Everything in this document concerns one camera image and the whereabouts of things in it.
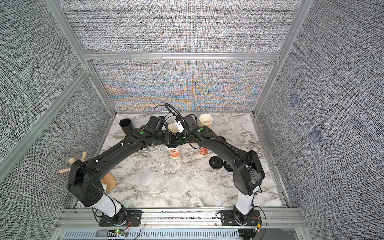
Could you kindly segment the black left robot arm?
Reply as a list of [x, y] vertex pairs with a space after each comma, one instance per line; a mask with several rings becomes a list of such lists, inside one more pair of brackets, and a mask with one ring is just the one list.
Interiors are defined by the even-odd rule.
[[126, 210], [103, 189], [101, 179], [130, 155], [150, 146], [170, 143], [170, 134], [145, 128], [134, 129], [118, 144], [102, 154], [81, 162], [75, 161], [70, 170], [68, 190], [86, 207], [103, 213], [99, 225], [121, 226], [126, 222]]

